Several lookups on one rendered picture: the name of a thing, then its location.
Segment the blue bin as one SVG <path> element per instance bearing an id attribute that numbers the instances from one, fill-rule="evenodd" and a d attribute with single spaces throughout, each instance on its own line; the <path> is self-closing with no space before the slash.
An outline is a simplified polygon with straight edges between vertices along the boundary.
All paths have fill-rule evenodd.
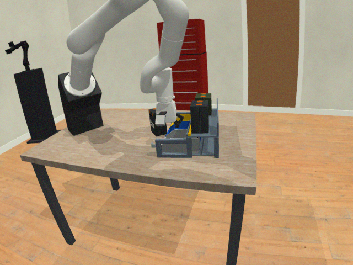
<path id="1" fill-rule="evenodd" d="M 179 124 L 179 128 L 175 128 L 175 124 L 173 124 L 170 128 L 169 128 L 169 130 L 168 130 L 168 132 L 167 132 L 167 134 L 166 135 L 168 135 L 171 131 L 173 131 L 174 129 L 188 129 L 188 126 L 189 126 L 189 122 L 190 121 L 182 121 L 180 124 Z"/>

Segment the yellow open bin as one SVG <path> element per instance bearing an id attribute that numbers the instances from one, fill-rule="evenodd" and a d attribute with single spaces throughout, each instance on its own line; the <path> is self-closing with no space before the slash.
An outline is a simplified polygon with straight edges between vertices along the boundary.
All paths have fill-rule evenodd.
<path id="1" fill-rule="evenodd" d="M 191 114 L 181 114 L 181 115 L 184 117 L 183 121 L 190 121 Z"/>

